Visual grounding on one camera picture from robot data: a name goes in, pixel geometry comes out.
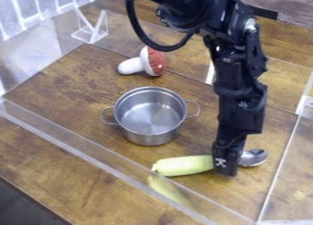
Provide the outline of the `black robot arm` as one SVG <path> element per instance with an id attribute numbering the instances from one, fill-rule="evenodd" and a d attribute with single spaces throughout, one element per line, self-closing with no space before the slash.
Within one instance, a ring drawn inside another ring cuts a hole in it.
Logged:
<path id="1" fill-rule="evenodd" d="M 213 143 L 215 170 L 236 176 L 247 138 L 264 129 L 268 87 L 259 78 L 268 58 L 261 44 L 261 28 L 253 9 L 241 0 L 150 0 L 158 4 L 157 17 L 185 34 L 174 45 L 154 42 L 136 14 L 136 0 L 125 0 L 136 34 L 152 48 L 170 52 L 184 47 L 194 35 L 204 38 L 216 68 L 215 92 L 220 95 L 219 133 Z"/>

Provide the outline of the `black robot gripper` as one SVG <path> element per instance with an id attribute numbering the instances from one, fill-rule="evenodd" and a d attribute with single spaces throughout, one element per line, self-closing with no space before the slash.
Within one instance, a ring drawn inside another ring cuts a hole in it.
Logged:
<path id="1" fill-rule="evenodd" d="M 249 86 L 235 89 L 216 82 L 215 92 L 220 95 L 220 125 L 213 144 L 215 171 L 235 177 L 247 137 L 260 134 L 264 129 L 267 86 L 255 81 Z"/>

